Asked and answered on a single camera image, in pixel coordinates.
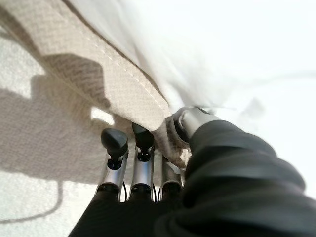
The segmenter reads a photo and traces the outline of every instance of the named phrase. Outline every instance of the black jacket sleeve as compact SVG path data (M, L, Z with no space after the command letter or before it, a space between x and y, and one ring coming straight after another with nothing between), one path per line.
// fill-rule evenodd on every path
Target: black jacket sleeve
M184 208L161 216L156 236L316 236L316 202L262 139L216 120L195 132L190 147Z

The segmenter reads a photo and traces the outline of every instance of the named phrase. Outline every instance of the white fabric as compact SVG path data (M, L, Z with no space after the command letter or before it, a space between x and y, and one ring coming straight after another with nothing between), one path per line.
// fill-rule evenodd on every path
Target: white fabric
M316 2L70 0L148 73L172 112L199 105L270 142L316 197Z

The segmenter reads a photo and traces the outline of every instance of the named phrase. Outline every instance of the beige woven fabric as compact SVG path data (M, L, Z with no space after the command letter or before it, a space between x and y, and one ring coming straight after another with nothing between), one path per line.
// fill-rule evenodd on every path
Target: beige woven fabric
M124 119L144 126L170 161L185 166L188 151L177 139L168 104L153 82L85 25L68 4L0 0L0 23L47 72L93 105L117 115L116 127Z

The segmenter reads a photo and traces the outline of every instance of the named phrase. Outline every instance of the bright light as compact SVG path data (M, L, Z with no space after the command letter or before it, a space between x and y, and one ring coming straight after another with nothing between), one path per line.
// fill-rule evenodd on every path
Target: bright light
M100 119L104 122L108 123L109 125L114 125L113 116L103 110L98 109L97 107L91 108L91 119Z

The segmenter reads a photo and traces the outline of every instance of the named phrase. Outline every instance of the black plastic cap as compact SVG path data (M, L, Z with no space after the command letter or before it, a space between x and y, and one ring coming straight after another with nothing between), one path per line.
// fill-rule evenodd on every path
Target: black plastic cap
M143 151L147 151L154 144L154 136L142 126L132 123L133 132L135 135L136 146Z
M123 156L128 149L127 135L116 129L104 129L101 133L101 142L112 158Z

